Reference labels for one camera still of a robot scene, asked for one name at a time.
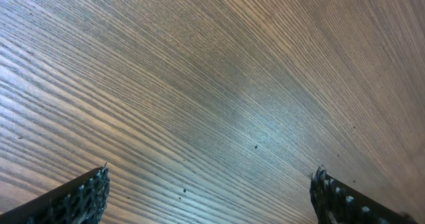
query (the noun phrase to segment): dark blurry object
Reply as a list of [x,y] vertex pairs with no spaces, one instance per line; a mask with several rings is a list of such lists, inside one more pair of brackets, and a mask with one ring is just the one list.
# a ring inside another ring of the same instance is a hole
[[106,167],[93,169],[0,215],[0,223],[99,223],[106,208],[109,182]]
[[319,224],[416,223],[327,175],[322,167],[311,174],[310,197]]

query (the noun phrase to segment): brown wood grain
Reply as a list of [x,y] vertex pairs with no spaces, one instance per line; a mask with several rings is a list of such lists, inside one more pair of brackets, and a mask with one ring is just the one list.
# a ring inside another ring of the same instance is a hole
[[323,164],[425,221],[425,0],[0,0],[0,29],[0,212],[108,161],[104,223],[315,223]]

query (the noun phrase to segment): wooden surface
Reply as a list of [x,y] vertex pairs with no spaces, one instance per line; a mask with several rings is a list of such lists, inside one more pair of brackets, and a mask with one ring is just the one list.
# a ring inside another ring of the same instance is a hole
[[104,223],[425,221],[425,0],[0,0],[0,212],[108,161]]

